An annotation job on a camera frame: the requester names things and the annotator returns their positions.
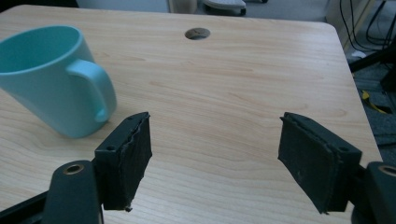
table surface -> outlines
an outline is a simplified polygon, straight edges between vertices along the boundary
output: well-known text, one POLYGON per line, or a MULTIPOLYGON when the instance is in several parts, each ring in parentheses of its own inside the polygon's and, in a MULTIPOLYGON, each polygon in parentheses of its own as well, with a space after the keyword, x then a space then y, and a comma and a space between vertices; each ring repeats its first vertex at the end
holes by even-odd
POLYGON ((118 108, 97 133, 60 136, 0 91, 0 210, 48 189, 126 117, 151 115, 153 157, 131 213, 106 223, 349 223, 320 215, 277 159, 285 111, 380 161, 337 33, 328 24, 59 7, 0 14, 0 39, 49 24, 82 30, 118 108), (210 36, 185 37, 203 27, 210 36))

mug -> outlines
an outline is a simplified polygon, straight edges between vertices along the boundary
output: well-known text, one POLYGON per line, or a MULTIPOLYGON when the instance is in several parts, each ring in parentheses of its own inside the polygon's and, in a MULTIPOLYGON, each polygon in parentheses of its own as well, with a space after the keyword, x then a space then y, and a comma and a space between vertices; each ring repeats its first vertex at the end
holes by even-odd
POLYGON ((82 32, 52 25, 0 42, 0 88, 58 133, 83 137, 116 109, 106 71, 94 63, 82 32))

